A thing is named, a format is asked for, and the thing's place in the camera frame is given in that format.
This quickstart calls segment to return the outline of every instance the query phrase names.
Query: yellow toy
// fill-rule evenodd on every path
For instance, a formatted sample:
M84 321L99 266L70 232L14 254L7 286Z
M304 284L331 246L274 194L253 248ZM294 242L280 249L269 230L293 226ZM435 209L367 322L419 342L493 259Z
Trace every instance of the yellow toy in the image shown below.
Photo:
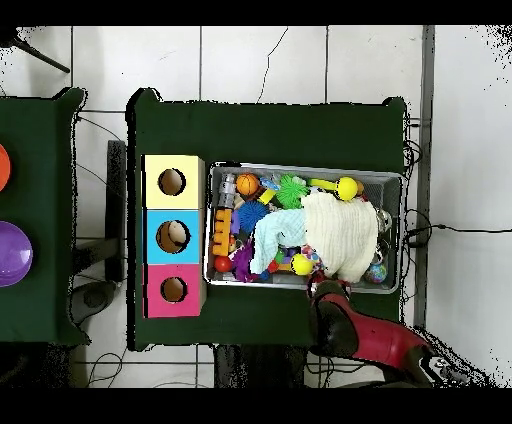
M309 180L309 185L334 191L341 200L345 201L352 200L358 191L357 182L350 177L342 177L335 183L312 178Z
M267 205L267 204L268 204L268 202L270 202L270 201L272 200L272 198L276 195L276 193L277 193L276 191L274 191L274 190L271 190L271 189L267 188L267 189L265 190L265 193L263 193L263 194L259 197L258 202L261 202L261 203L263 203L264 205Z
M310 261L304 255L297 253L293 255L290 261L290 267L297 275L308 275L313 271L313 261Z

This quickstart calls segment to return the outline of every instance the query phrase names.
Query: pink box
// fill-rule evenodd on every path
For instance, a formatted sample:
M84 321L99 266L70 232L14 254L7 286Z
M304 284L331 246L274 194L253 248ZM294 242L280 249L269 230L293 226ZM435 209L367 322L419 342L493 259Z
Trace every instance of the pink box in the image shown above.
M201 276L199 264L147 265L147 267L148 318L199 316L206 299L206 284ZM184 283L184 294L177 302L170 302L164 298L162 284L169 278L178 278Z

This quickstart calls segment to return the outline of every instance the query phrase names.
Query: purple toy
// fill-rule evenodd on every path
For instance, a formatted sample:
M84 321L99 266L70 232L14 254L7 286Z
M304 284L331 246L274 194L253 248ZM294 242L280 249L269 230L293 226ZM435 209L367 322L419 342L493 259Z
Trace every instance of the purple toy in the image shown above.
M18 283L32 265L30 240L16 225L0 221L0 287Z
M254 247L252 239L249 238L244 247L238 250L233 256L233 268L235 269L235 278L237 281L250 283L258 278L258 274L251 274L249 270L249 262L254 255Z
M229 232L231 234L240 233L240 217L238 216L238 209L234 210L231 214L231 227Z

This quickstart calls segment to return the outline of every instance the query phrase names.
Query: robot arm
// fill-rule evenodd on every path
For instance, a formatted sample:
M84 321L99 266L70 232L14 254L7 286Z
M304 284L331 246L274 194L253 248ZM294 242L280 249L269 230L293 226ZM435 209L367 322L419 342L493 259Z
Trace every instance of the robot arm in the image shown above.
M315 340L310 350L313 354L385 366L415 387L467 382L465 375L455 372L448 361L414 331L355 312L338 282L324 281L310 289L310 296L310 322Z

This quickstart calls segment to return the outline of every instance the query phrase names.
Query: yellow rattle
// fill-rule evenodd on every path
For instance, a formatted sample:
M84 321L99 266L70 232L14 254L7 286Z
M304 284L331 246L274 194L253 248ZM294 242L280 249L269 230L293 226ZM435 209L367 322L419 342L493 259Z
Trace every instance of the yellow rattle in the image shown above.
M358 193L358 186L356 180L350 177L341 177L335 183L326 180L319 180L312 178L308 181L309 185L323 188L336 192L341 200L352 200Z

